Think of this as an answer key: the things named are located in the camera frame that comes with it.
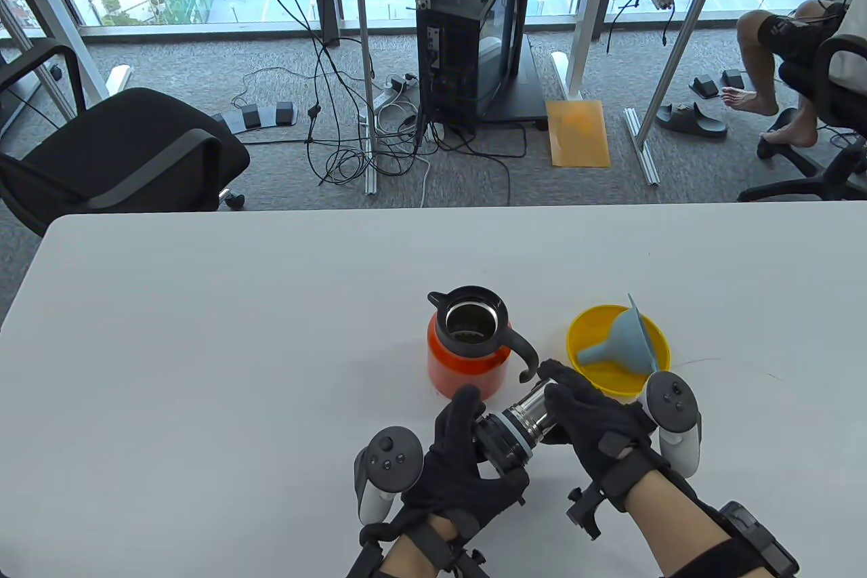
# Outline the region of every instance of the blue funnel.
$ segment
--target blue funnel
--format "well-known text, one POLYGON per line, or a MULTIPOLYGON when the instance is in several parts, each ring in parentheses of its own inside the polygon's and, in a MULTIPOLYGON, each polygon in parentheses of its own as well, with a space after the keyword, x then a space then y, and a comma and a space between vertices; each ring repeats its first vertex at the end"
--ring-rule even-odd
POLYGON ((611 332, 606 342, 579 352, 578 363, 593 365, 613 361, 638 375, 649 375, 659 370, 650 334, 632 296, 629 296, 629 303, 631 308, 626 309, 611 323, 611 332))

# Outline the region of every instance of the yellow bowl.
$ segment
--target yellow bowl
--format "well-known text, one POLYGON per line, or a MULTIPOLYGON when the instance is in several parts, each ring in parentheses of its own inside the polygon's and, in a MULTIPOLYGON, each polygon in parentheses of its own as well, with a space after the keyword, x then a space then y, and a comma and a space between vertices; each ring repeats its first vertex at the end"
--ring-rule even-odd
MULTIPOLYGON (((573 367, 591 380, 592 385, 612 398, 637 398, 648 376, 631 373, 613 361, 584 367, 578 361, 578 353, 604 342, 611 331, 611 324, 626 309, 629 308, 620 305, 599 305, 588 309, 572 321, 566 336, 566 350, 569 352, 573 367)), ((660 370, 669 370, 671 368, 669 342, 654 321, 644 314, 641 317, 644 318, 644 325, 648 328, 650 342, 653 343, 660 370)))

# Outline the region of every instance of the yellow envelope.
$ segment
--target yellow envelope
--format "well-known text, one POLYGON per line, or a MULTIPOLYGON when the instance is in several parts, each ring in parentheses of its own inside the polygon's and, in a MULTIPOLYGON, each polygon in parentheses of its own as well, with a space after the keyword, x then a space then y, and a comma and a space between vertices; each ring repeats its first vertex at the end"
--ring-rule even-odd
POLYGON ((546 102, 555 167, 610 167, 601 101, 546 102))

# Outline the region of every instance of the chair armrest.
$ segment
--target chair armrest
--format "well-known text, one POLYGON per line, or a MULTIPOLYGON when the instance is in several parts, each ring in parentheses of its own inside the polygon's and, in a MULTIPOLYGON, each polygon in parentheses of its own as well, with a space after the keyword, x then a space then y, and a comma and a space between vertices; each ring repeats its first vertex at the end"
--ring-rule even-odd
POLYGON ((816 111, 820 117, 833 114, 832 107, 830 107, 830 85, 833 82, 828 79, 828 68, 830 67, 830 60, 839 51, 850 51, 852 54, 857 54, 867 60, 867 40, 851 33, 841 33, 837 36, 831 36, 818 46, 816 61, 813 66, 815 75, 813 77, 813 103, 816 105, 816 111))
POLYGON ((75 97, 75 109, 79 115, 84 113, 87 110, 87 105, 84 103, 84 91, 81 88, 81 71, 78 69, 78 57, 71 47, 63 45, 55 39, 42 39, 36 42, 32 48, 21 52, 21 56, 3 66, 0 69, 0 92, 9 89, 13 83, 36 71, 38 67, 49 61, 56 54, 62 54, 66 60, 69 85, 72 86, 72 94, 75 97))
POLYGON ((213 196, 214 208, 219 205, 219 138, 203 129, 192 129, 165 147, 160 153, 136 169, 108 192, 100 194, 80 205, 82 212, 106 212, 121 206, 124 201, 142 191, 149 184, 168 172, 194 151, 202 148, 204 164, 203 200, 213 196))

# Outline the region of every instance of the bare foot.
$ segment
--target bare foot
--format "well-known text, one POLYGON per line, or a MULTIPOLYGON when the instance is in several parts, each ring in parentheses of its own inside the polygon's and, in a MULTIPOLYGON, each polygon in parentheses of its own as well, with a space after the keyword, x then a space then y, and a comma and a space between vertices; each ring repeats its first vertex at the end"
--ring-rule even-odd
POLYGON ((740 88, 723 88, 722 103, 733 110, 743 110, 757 115, 776 115, 780 110, 774 99, 771 101, 759 100, 759 96, 752 91, 742 91, 740 88))
POLYGON ((799 119, 795 116, 792 122, 787 123, 777 131, 762 133, 762 139, 771 144, 790 144, 793 147, 812 147, 818 141, 818 131, 815 120, 799 119))

